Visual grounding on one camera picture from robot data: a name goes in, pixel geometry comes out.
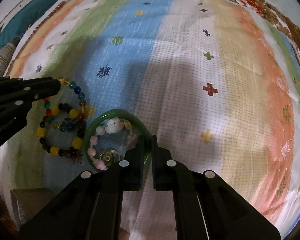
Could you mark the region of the green jade bangle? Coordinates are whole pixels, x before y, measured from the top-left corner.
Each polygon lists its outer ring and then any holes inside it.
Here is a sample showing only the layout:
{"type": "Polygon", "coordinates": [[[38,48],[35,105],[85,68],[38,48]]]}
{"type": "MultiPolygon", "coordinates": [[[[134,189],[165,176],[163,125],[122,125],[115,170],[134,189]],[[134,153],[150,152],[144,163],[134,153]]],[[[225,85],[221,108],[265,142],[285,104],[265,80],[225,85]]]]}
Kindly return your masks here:
{"type": "Polygon", "coordinates": [[[150,137],[136,116],[122,109],[112,109],[98,116],[87,128],[83,152],[92,168],[102,172],[122,161],[128,150],[139,142],[148,142],[150,137]]]}

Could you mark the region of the grey striped folded blanket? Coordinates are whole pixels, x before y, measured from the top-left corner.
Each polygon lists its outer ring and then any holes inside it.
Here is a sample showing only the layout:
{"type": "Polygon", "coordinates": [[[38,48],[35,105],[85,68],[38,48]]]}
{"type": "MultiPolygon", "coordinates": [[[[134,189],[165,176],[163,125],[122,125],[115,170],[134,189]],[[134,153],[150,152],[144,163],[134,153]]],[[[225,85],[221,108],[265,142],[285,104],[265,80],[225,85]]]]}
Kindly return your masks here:
{"type": "Polygon", "coordinates": [[[4,73],[10,64],[13,53],[19,42],[20,38],[15,37],[0,50],[0,78],[4,76],[4,73]]]}

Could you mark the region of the teal pillow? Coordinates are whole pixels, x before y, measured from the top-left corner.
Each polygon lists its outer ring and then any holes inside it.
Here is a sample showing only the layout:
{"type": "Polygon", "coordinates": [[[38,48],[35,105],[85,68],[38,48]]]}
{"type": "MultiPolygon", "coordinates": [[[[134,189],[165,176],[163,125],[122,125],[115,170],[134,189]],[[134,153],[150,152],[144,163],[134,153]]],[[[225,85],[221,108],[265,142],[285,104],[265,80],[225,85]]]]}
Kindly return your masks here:
{"type": "Polygon", "coordinates": [[[29,26],[40,19],[58,0],[32,0],[0,31],[0,49],[14,38],[22,38],[29,26]]]}

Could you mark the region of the striped colourful cloth mat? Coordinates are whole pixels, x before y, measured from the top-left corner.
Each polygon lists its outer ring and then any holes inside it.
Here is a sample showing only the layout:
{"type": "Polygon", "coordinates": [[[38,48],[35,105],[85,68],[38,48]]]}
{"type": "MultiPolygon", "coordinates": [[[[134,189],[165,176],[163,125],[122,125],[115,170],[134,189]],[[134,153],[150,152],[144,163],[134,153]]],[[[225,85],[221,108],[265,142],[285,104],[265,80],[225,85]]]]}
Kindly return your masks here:
{"type": "Polygon", "coordinates": [[[286,237],[300,219],[300,29],[264,0],[56,0],[16,27],[7,74],[63,76],[86,119],[120,108],[218,174],[286,237]]]}

